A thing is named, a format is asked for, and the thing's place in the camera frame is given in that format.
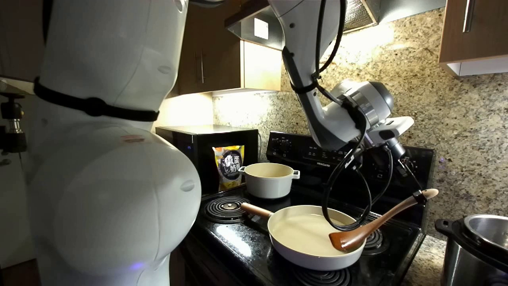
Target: kitchen counter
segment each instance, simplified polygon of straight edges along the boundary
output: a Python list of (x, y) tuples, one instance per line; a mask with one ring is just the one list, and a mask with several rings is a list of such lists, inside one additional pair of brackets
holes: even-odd
[(439, 285), (444, 250), (446, 240), (427, 235), (403, 280), (403, 286)]

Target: metal pot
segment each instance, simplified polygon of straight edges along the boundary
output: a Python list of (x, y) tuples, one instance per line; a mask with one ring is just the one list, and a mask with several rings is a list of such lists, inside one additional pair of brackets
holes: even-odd
[[(360, 259), (363, 243), (349, 253), (334, 250), (328, 234), (334, 232), (323, 219), (317, 205), (293, 205), (276, 213), (250, 204), (241, 204), (249, 213), (268, 218), (271, 247), (288, 262), (311, 270), (339, 270)], [(336, 224), (350, 224), (354, 219), (346, 213), (330, 210), (330, 218)]]
[(285, 197), (290, 191), (292, 180), (300, 178), (300, 172), (284, 164), (258, 162), (241, 167), (244, 185), (250, 196), (258, 199)]
[(438, 219), (435, 229), (447, 237), (441, 285), (508, 285), (508, 218)]

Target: wooden cabinet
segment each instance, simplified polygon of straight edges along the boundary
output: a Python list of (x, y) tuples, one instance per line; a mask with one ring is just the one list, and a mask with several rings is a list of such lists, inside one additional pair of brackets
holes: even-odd
[(458, 75), (508, 72), (506, 30), (506, 0), (447, 0), (439, 61)]
[(241, 3), (188, 5), (176, 94), (281, 88), (281, 51), (241, 42), (223, 26)]

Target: package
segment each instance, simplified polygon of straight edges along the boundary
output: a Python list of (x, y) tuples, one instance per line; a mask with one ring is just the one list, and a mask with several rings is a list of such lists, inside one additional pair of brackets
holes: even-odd
[(215, 167), (219, 172), (219, 191), (227, 191), (241, 185), (244, 146), (212, 146)]

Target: white sauce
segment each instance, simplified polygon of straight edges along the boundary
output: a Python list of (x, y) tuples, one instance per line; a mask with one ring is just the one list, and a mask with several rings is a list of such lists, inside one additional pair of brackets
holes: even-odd
[(325, 258), (344, 254), (331, 247), (330, 232), (336, 232), (336, 229), (317, 213), (290, 215), (269, 229), (276, 242), (293, 251)]

